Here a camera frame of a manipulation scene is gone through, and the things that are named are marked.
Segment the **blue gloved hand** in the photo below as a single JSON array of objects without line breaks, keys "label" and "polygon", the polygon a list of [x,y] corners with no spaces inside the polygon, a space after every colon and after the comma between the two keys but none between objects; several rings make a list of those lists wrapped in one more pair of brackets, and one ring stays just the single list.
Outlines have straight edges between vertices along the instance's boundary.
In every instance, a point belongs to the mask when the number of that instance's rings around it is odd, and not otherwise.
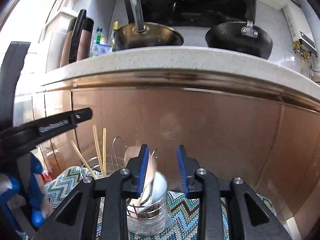
[{"label": "blue gloved hand", "polygon": [[51,215],[42,180],[43,167],[31,152],[1,173],[1,210],[18,234],[33,237]]}]

